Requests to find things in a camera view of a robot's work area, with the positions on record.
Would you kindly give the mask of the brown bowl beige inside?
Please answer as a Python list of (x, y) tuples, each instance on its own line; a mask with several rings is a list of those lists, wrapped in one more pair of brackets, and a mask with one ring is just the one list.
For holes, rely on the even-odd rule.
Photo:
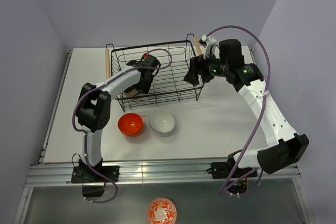
[(134, 97), (134, 96), (138, 95), (139, 93), (141, 93), (141, 91), (139, 89), (137, 89), (135, 86), (130, 86), (130, 87), (126, 88), (123, 91), (123, 93), (126, 97)]

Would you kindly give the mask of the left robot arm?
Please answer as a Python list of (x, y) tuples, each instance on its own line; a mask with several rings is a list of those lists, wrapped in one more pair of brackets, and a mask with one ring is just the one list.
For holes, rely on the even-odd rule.
[(141, 60), (132, 60), (114, 76), (98, 84), (83, 85), (72, 119), (78, 120), (80, 127), (73, 127), (83, 135), (83, 148), (79, 167), (91, 182), (102, 176), (101, 139), (102, 130), (110, 120), (111, 101), (128, 88), (147, 94), (154, 72), (161, 67), (159, 60), (145, 54)]

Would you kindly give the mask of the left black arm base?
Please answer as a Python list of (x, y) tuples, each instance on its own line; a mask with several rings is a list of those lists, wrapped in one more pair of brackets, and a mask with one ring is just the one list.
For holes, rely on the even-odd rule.
[[(98, 172), (109, 178), (113, 182), (117, 182), (119, 178), (119, 166), (102, 166)], [(82, 184), (82, 195), (89, 198), (99, 198), (105, 191), (107, 179), (99, 176), (88, 167), (76, 166), (72, 171), (72, 184)]]

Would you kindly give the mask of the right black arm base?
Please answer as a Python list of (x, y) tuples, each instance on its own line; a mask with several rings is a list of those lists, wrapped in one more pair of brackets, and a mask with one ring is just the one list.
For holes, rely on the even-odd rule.
[[(210, 168), (206, 170), (208, 174), (211, 174), (212, 179), (226, 179), (233, 167), (232, 164), (229, 164), (229, 161), (226, 162), (212, 162)], [(230, 179), (230, 183), (234, 180), (238, 179), (239, 177), (248, 174), (242, 180), (234, 183), (234, 185), (228, 189), (228, 192), (233, 195), (243, 194), (246, 193), (248, 190), (248, 181), (247, 178), (255, 178), (257, 177), (257, 171), (252, 172), (252, 168), (237, 168), (233, 173), (232, 178)]]

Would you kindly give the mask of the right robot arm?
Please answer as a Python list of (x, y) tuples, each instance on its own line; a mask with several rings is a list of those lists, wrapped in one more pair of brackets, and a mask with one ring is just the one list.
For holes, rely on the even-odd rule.
[(267, 174), (300, 161), (309, 145), (305, 134), (298, 134), (280, 112), (266, 80), (254, 63), (246, 63), (241, 43), (237, 39), (218, 42), (212, 36), (202, 36), (205, 51), (190, 59), (184, 81), (196, 86), (200, 80), (208, 83), (224, 77), (246, 101), (262, 129), (267, 147), (237, 151), (229, 155), (228, 173), (240, 176), (245, 168), (261, 168)]

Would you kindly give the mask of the black white patterned bowl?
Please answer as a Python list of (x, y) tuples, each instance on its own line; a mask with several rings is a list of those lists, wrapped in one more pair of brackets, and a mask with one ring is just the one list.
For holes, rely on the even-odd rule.
[(143, 96), (134, 96), (134, 97), (130, 97), (129, 99), (130, 100), (139, 100), (139, 99), (142, 99), (144, 98)]

